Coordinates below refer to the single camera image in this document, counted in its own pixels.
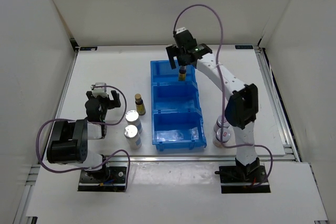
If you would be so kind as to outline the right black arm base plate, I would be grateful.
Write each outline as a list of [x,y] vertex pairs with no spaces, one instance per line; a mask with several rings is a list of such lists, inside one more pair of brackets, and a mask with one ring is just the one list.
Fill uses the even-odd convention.
[[260,165],[246,177],[234,165],[220,166],[214,173],[219,176],[222,194],[271,193],[264,165]]

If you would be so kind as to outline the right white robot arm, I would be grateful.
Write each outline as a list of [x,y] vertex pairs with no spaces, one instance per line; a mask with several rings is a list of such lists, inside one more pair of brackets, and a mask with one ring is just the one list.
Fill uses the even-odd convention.
[[206,44],[198,44],[186,28],[173,32],[175,44],[166,47],[172,69],[193,66],[206,75],[222,92],[225,111],[222,116],[233,127],[236,145],[236,177],[247,182],[260,166],[255,150],[254,126],[259,110],[258,88],[246,84],[219,62],[218,55]]

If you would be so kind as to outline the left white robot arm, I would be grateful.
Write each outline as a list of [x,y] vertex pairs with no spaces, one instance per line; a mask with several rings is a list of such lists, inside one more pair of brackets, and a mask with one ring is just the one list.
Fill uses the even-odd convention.
[[105,138],[107,112],[121,106],[120,95],[115,90],[107,94],[105,88],[98,88],[86,92],[86,96],[86,118],[54,123],[47,147],[47,160],[51,164],[83,168],[98,182],[105,182],[110,177],[110,169],[102,164],[106,158],[89,150],[88,141]]

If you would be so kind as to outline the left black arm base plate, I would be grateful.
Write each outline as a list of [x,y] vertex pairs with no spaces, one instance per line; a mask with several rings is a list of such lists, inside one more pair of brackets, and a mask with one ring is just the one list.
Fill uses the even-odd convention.
[[124,192],[127,163],[108,163],[104,168],[93,172],[82,171],[80,173],[78,189],[82,192]]

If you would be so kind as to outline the brown bottle yellow label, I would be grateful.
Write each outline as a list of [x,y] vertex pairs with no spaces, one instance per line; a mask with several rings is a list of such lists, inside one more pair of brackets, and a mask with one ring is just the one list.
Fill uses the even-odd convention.
[[139,115],[145,115],[146,110],[145,110],[145,106],[142,100],[142,97],[139,93],[135,94],[134,96],[135,98],[135,105],[136,105],[136,110],[138,112]]
[[185,81],[186,79],[186,67],[185,66],[180,66],[178,75],[179,75],[178,81]]

